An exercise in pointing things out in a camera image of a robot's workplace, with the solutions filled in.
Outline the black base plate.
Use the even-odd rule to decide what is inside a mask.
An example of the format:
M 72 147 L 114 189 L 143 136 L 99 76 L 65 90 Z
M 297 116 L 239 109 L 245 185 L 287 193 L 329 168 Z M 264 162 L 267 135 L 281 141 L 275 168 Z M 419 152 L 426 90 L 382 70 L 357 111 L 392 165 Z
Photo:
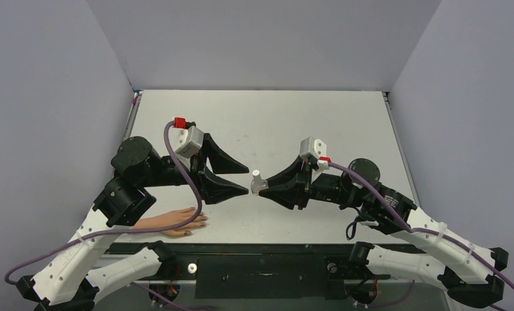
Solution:
M 171 244 L 151 281 L 191 281 L 197 299 L 345 299 L 375 276 L 351 264 L 350 244 Z

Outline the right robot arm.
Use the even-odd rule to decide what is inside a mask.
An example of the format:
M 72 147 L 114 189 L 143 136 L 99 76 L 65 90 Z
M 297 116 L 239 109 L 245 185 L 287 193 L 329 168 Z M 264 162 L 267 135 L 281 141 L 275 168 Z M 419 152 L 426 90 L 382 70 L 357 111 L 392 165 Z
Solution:
M 287 209 L 304 209 L 311 200 L 354 209 L 356 218 L 347 227 L 348 240 L 361 225 L 417 248 L 417 253 L 405 253 L 356 242 L 347 267 L 357 277 L 390 275 L 420 281 L 473 308 L 502 300 L 506 281 L 500 273 L 508 265 L 507 251 L 483 248 L 453 233 L 413 200 L 383 185 L 378 166 L 368 159 L 358 158 L 340 167 L 337 176 L 327 173 L 332 167 L 328 157 L 316 161 L 298 157 L 268 179 L 253 171 L 251 189 Z

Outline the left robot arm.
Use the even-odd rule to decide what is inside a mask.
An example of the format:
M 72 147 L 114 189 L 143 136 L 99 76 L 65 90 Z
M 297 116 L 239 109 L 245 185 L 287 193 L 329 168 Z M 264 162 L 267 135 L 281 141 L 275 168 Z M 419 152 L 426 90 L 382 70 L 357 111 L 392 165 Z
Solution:
M 174 253 L 163 242 L 142 245 L 135 254 L 103 268 L 94 264 L 156 202 L 150 187 L 189 185 L 208 205 L 246 195 L 226 174 L 246 174 L 248 167 L 221 150 L 208 133 L 199 133 L 188 152 L 177 151 L 187 164 L 160 156 L 144 137 L 123 141 L 111 161 L 113 178 L 95 199 L 66 249 L 51 253 L 51 262 L 16 283 L 37 310 L 92 310 L 104 297 L 145 277 L 170 277 Z

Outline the mannequin hand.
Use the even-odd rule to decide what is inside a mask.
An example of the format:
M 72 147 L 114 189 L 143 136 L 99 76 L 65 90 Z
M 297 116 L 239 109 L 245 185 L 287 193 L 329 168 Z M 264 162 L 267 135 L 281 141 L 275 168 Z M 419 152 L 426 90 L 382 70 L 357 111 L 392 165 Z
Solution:
M 157 216 L 143 218 L 132 227 L 132 229 L 157 229 L 187 221 L 196 211 L 195 207 L 181 210 L 173 210 Z M 201 212 L 192 222 L 183 227 L 162 231 L 161 234 L 170 238 L 181 238 L 191 236 L 194 230 L 203 229 L 207 226 L 208 217 Z

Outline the clear nail polish bottle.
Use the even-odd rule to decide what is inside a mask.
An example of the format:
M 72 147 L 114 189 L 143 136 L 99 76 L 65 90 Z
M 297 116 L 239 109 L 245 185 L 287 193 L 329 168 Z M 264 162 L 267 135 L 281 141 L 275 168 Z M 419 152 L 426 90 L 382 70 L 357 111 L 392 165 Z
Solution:
M 258 195 L 262 190 L 268 188 L 268 182 L 262 178 L 259 170 L 253 170 L 251 175 L 253 178 L 251 181 L 251 193 L 253 195 Z

